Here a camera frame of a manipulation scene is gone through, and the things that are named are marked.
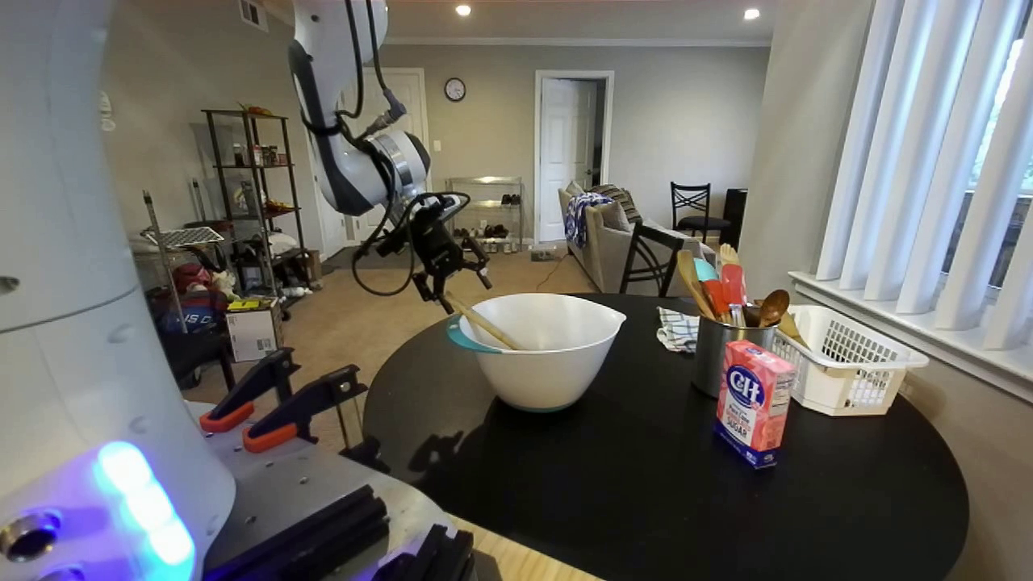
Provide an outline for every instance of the white basket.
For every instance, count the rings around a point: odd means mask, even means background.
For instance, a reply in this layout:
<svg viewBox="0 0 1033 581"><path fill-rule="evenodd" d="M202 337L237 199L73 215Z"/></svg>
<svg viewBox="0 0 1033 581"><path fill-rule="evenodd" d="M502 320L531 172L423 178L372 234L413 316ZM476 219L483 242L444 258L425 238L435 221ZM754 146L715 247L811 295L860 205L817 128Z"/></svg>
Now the white basket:
<svg viewBox="0 0 1033 581"><path fill-rule="evenodd" d="M881 416L898 399L905 374L925 354L827 305L790 305L802 342L780 337L793 360L793 399L827 416Z"/></svg>

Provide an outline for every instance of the table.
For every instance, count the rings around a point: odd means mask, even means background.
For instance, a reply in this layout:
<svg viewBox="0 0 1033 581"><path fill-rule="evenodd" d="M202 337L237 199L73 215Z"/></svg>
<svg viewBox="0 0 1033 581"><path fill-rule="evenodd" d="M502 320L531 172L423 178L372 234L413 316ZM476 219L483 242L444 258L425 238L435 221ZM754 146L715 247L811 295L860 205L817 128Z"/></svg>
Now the table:
<svg viewBox="0 0 1033 581"><path fill-rule="evenodd" d="M777 468L751 470L711 431L692 358L654 342L660 300L595 300L628 320L562 413L494 399L444 324L401 345L364 405L392 475L604 578L945 578L968 495L908 399L864 419L793 405Z"/></svg>

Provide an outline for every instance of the white bowl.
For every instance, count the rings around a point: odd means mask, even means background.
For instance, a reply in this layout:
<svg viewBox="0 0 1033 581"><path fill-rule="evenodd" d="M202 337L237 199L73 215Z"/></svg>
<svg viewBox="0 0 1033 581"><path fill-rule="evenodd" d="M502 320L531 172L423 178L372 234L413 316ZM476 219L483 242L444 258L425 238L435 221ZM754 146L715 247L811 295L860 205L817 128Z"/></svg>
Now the white bowl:
<svg viewBox="0 0 1033 581"><path fill-rule="evenodd" d="M519 411L572 405L604 367L625 320L620 309L567 295L506 295L476 309L519 345L500 347L483 330L458 320L494 394Z"/></svg>

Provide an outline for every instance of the floor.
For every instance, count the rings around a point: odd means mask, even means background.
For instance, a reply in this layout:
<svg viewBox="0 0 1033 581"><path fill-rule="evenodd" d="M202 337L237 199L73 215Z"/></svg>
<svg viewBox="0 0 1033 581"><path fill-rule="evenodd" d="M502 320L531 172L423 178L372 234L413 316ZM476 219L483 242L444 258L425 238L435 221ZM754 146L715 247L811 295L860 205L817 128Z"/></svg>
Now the floor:
<svg viewBox="0 0 1033 581"><path fill-rule="evenodd" d="M408 280L408 258L364 258L358 279L364 287L383 295ZM450 280L456 300L477 303L494 295L589 295L591 283L572 255L531 258L526 251L498 251L486 265L490 291L470 272ZM439 324L444 314L439 303L423 303L415 287L378 298L364 291L349 265L349 255L337 255L323 265L318 291L290 305L282 345L295 347L301 370L290 376L295 387L337 370L342 366L358 366L358 382L372 384L378 367L421 330ZM197 387L183 389L186 399L219 399L225 394L219 367L202 367ZM259 399L259 413L271 411L271 394ZM361 439L361 397L342 402L339 413L318 413L314 431L323 451L342 451Z"/></svg>

